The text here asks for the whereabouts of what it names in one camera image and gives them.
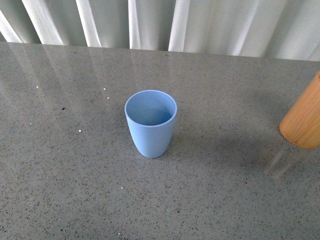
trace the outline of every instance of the curtain fold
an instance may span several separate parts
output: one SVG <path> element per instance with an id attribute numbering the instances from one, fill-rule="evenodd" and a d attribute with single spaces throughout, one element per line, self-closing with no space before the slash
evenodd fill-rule
<path id="1" fill-rule="evenodd" d="M 0 41 L 320 61 L 319 0 L 0 0 Z"/>

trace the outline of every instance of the white curtain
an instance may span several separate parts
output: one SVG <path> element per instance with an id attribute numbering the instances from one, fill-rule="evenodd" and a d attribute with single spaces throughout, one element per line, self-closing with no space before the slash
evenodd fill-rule
<path id="1" fill-rule="evenodd" d="M 0 0 L 0 41 L 320 61 L 320 0 Z"/>

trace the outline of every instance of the table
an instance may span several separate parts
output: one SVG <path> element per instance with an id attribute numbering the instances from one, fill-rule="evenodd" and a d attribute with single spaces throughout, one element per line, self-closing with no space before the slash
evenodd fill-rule
<path id="1" fill-rule="evenodd" d="M 279 123 L 320 62 L 0 43 L 0 239 L 317 239 L 320 151 Z M 124 113 L 178 105 L 159 158 Z"/>

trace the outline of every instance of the cup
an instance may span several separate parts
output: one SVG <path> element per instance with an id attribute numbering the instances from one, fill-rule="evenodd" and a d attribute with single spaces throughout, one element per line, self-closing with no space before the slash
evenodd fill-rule
<path id="1" fill-rule="evenodd" d="M 167 149 L 177 116 L 177 103 L 167 93 L 144 90 L 132 95 L 124 112 L 138 151 L 147 158 L 157 158 Z"/>

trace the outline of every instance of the wooden cup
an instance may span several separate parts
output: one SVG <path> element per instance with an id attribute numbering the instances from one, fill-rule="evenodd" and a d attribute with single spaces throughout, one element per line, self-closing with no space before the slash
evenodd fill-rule
<path id="1" fill-rule="evenodd" d="M 320 146 L 320 71 L 285 115 L 279 129 L 286 140 L 300 148 Z"/>

